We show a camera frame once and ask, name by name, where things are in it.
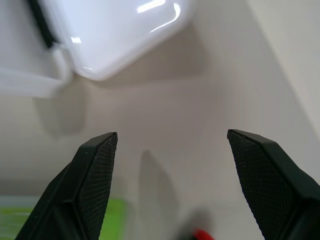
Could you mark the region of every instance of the white surface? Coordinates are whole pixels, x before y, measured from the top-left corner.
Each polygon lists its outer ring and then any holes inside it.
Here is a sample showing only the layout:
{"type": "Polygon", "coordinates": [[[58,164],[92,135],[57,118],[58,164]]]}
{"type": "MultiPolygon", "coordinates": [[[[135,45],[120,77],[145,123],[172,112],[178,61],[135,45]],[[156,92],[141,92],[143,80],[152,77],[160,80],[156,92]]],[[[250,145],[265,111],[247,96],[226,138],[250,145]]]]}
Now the white surface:
{"type": "Polygon", "coordinates": [[[190,0],[42,0],[42,5],[75,71],[93,80],[114,75],[192,15],[190,0]]]}
{"type": "Polygon", "coordinates": [[[249,4],[320,139],[320,1],[249,0],[249,4]]]}
{"type": "Polygon", "coordinates": [[[229,128],[277,141],[320,183],[317,135],[243,0],[200,0],[194,27],[110,80],[79,77],[57,99],[1,95],[0,112],[0,193],[41,193],[82,143],[117,131],[112,195],[128,202],[128,240],[193,226],[263,239],[229,128]]]}
{"type": "Polygon", "coordinates": [[[0,2],[0,93],[52,97],[72,79],[62,50],[46,50],[23,0],[0,2]]]}

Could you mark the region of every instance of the green object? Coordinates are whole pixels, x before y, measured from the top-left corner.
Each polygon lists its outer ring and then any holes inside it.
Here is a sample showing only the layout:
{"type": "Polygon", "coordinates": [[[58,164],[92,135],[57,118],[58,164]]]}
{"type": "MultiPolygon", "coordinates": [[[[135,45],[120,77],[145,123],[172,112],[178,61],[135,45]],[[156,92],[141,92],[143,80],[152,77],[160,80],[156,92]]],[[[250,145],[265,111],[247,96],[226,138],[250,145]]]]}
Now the green object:
{"type": "MultiPolygon", "coordinates": [[[[0,207],[0,240],[14,240],[32,210],[32,207],[0,207]]],[[[109,199],[99,240],[123,239],[125,212],[124,201],[109,199]]]]}
{"type": "Polygon", "coordinates": [[[120,199],[109,199],[99,240],[121,240],[124,236],[126,204],[120,199]]]}

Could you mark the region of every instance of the white container lid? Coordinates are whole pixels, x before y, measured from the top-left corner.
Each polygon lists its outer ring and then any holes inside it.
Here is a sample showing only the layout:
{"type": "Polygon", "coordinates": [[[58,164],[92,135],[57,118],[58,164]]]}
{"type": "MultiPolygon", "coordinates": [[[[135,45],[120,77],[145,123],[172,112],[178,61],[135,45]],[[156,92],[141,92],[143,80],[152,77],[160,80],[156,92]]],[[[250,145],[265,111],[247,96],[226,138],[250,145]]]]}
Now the white container lid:
{"type": "Polygon", "coordinates": [[[180,30],[192,0],[41,0],[74,71],[105,80],[180,30]]]}

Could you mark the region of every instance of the red object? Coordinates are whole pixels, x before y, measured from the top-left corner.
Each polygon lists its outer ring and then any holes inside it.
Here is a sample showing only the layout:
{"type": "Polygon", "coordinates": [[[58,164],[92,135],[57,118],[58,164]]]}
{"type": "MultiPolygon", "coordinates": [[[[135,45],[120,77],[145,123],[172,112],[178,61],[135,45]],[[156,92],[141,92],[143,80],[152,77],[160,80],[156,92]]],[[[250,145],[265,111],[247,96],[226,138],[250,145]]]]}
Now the red object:
{"type": "Polygon", "coordinates": [[[203,231],[201,229],[197,229],[193,236],[197,240],[215,240],[212,236],[210,236],[206,231],[203,231]]]}

